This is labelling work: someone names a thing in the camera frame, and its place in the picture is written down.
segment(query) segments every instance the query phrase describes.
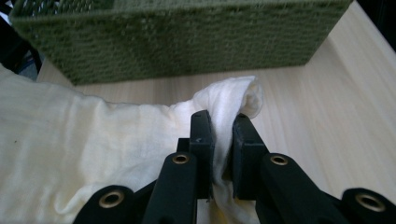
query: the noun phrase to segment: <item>wood grain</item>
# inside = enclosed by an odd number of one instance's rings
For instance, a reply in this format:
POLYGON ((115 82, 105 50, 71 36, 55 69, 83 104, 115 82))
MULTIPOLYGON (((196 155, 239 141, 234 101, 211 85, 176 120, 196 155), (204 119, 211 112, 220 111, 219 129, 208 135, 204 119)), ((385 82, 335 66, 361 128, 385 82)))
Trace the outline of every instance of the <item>wood grain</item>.
POLYGON ((273 152, 294 158, 324 191, 377 191, 396 203, 396 55, 353 3, 305 66, 73 87, 48 61, 37 81, 113 103, 171 105, 226 77, 255 75, 253 120, 273 152))

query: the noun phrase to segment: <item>cream fabric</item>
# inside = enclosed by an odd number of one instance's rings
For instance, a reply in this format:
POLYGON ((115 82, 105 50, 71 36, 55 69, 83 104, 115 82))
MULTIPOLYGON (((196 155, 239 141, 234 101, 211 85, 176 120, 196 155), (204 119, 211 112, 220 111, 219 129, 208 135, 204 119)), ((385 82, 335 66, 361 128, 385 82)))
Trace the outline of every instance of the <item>cream fabric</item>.
POLYGON ((221 175, 233 119, 253 118, 261 106, 255 77, 214 83, 176 105, 130 105, 35 83, 0 65, 0 223, 71 223, 103 187, 143 188, 203 109, 216 136, 215 200, 199 202, 198 222, 258 223, 253 204, 236 202, 221 175))

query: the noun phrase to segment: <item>light wood surface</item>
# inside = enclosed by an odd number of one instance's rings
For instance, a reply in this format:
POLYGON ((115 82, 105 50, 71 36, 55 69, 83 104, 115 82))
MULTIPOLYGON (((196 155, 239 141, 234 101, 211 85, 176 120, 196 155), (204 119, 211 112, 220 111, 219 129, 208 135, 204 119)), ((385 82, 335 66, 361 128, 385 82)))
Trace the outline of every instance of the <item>light wood surface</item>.
POLYGON ((247 75, 262 84, 253 123, 270 151, 294 158, 335 197, 363 187, 396 203, 396 55, 356 2, 305 66, 73 87, 45 61, 37 81, 114 103, 171 105, 247 75))

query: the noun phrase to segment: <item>basket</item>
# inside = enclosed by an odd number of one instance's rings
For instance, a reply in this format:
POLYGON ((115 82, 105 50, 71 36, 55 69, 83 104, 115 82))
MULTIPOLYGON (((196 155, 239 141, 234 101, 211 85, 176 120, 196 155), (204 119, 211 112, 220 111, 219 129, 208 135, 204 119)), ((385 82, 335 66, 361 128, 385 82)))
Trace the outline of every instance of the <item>basket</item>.
POLYGON ((351 0, 20 0, 10 20, 73 84, 301 65, 351 0))

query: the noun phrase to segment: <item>brass ring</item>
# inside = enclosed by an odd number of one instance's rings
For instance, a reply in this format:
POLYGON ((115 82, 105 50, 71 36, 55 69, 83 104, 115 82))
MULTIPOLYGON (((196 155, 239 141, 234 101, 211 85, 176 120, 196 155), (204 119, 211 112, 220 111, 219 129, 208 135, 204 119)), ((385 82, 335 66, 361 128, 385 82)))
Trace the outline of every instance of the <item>brass ring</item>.
POLYGON ((186 156, 186 155, 176 155, 172 158, 172 161, 176 164, 184 164, 187 163, 190 160, 190 157, 186 156))
POLYGON ((383 212, 386 209, 386 206, 381 201, 370 194, 359 193, 355 196, 355 199, 361 206, 375 212, 383 212))
POLYGON ((124 199, 124 193, 118 189, 112 190, 100 198, 99 205, 103 208, 112 208, 119 205, 124 199), (115 200, 110 200, 109 197, 114 196, 115 200))
POLYGON ((288 159, 286 159, 283 156, 275 155, 271 157, 271 162, 273 162, 276 165, 286 165, 288 164, 288 159))

